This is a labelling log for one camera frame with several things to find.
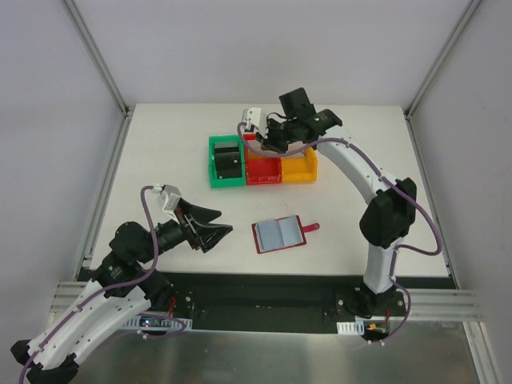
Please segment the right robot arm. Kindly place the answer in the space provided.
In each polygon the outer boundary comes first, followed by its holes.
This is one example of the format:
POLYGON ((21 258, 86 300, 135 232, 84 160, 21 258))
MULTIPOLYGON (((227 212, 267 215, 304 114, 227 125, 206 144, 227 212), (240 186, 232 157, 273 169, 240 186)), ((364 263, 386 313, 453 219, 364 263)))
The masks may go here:
POLYGON ((316 150, 356 187, 366 203, 359 228, 369 248, 362 284, 343 306, 361 318, 379 315, 396 291, 395 253, 415 221, 417 186, 412 179, 396 179, 377 166, 354 144, 340 117, 330 109, 316 110, 304 88, 280 96, 279 101, 283 109, 279 120, 251 107, 243 115, 246 128, 274 156, 285 155, 296 142, 316 150))

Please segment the red leather card holder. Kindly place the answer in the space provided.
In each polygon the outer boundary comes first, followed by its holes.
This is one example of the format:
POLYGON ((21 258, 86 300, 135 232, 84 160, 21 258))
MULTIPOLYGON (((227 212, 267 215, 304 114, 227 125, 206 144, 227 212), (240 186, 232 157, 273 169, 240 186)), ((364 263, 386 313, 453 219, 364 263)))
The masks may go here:
POLYGON ((267 254, 307 244, 306 234, 320 228, 315 222, 303 225, 298 215, 265 220, 251 225, 258 254, 267 254))

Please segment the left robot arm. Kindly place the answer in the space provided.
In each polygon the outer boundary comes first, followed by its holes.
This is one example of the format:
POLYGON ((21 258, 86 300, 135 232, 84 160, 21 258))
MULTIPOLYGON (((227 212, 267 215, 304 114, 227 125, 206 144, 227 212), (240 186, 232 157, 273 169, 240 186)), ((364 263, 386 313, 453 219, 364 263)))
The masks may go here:
POLYGON ((203 253, 212 250, 233 230, 216 222, 221 214, 180 198, 164 223, 121 224, 110 252, 74 302, 39 336, 10 348, 22 365, 19 382, 68 383, 123 324, 148 309, 163 310, 175 293, 156 268, 158 258, 183 243, 203 253))

